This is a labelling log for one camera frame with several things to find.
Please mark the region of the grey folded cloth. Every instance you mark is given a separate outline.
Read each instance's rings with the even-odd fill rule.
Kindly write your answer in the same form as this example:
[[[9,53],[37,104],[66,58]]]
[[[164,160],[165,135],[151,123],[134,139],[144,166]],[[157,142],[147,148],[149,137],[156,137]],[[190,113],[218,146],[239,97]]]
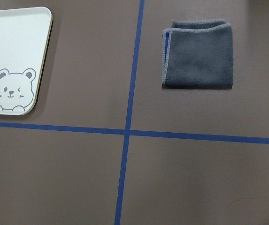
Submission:
[[[233,34],[223,19],[175,21],[162,32],[162,85],[189,89],[233,86]]]

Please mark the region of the cream bear tray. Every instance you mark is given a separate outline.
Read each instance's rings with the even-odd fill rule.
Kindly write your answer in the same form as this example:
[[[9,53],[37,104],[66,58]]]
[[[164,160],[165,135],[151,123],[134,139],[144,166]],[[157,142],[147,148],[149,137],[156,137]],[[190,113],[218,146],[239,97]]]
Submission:
[[[0,115],[33,109],[52,22],[46,7],[0,10]]]

